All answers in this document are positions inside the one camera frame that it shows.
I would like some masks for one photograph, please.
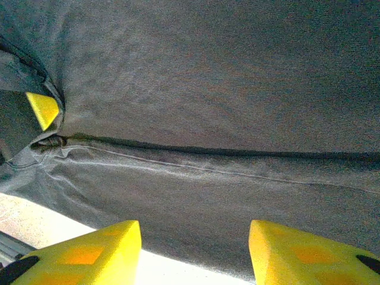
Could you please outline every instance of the floor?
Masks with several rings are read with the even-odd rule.
[[[35,203],[4,194],[0,194],[0,209],[0,231],[35,248],[43,248],[94,230]],[[142,284],[248,285],[253,283],[141,251],[135,285]]]

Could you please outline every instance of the yellow foam block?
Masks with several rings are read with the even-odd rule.
[[[258,285],[380,284],[356,257],[373,253],[269,221],[252,221],[249,251]]]
[[[33,109],[34,114],[37,117],[38,123],[41,126],[42,131],[52,124],[54,119],[58,116],[59,107],[54,98],[27,92],[26,96]]]
[[[138,221],[125,221],[31,252],[40,260],[12,285],[134,284],[141,234]]]

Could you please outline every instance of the gray fabric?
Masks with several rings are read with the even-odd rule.
[[[380,254],[376,163],[44,144],[0,168],[2,192],[93,227],[137,219],[153,252],[252,278],[249,224],[264,219]]]
[[[65,96],[60,132],[256,151],[379,150],[378,1],[4,0]]]

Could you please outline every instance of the gray cloth cover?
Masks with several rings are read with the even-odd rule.
[[[379,6],[3,0],[65,116],[0,191],[244,278],[252,219],[380,254]]]

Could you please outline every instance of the yellow foam piece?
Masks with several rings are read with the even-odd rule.
[[[12,285],[132,285],[141,234],[125,221],[29,253],[40,258]]]
[[[27,92],[26,96],[34,114],[37,117],[42,131],[47,130],[54,119],[58,116],[59,107],[57,102],[54,98],[31,92]]]
[[[270,221],[252,221],[249,251],[257,285],[380,284],[356,258],[373,253]]]

